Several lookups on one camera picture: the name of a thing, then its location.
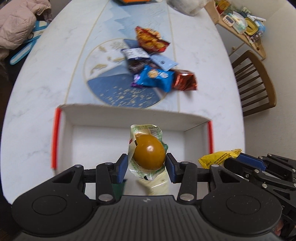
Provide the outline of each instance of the white box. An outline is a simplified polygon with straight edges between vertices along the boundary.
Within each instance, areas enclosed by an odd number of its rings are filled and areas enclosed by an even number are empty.
[[[122,153],[128,152],[130,126],[153,124],[163,131],[177,161],[193,162],[209,153],[207,120],[204,117],[183,113],[164,112],[139,108],[119,108],[99,105],[71,104],[58,107],[61,115],[57,122],[56,172],[82,164],[84,169],[96,168],[104,162],[115,163]],[[125,195],[146,195],[129,169],[126,172]],[[170,194],[178,194],[180,184],[170,183]],[[86,185],[85,194],[95,199],[95,184]],[[198,185],[198,198],[207,194],[207,185]]]

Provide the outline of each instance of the wooden chair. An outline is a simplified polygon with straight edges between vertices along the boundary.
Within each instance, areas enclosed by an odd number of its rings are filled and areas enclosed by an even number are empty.
[[[250,50],[243,53],[232,63],[243,116],[255,114],[276,106],[274,86],[263,63]]]
[[[211,17],[213,23],[216,25],[219,22],[220,19],[220,14],[218,13],[217,9],[216,9],[216,3],[215,1],[210,1],[207,3],[207,5],[205,6],[205,9],[207,11],[207,13],[209,14],[209,16]]]

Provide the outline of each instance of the pink jacket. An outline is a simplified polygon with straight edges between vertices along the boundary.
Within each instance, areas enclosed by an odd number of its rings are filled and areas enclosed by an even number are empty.
[[[0,9],[0,60],[28,37],[36,22],[35,15],[50,10],[48,0],[12,0]]]

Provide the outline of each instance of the silver bolt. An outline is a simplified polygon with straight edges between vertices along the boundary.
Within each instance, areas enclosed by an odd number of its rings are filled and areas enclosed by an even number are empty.
[[[110,195],[110,194],[101,194],[99,196],[99,200],[102,201],[102,202],[109,202],[113,199],[113,196]]]
[[[188,202],[188,201],[192,201],[194,199],[194,196],[189,193],[184,193],[180,195],[180,199]]]

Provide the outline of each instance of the ribbed gray panel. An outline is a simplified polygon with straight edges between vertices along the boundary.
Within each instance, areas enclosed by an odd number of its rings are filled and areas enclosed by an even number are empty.
[[[274,234],[235,237],[208,225],[193,206],[173,196],[123,196],[117,204],[98,208],[73,233],[52,238],[21,233],[16,241],[279,241]]]

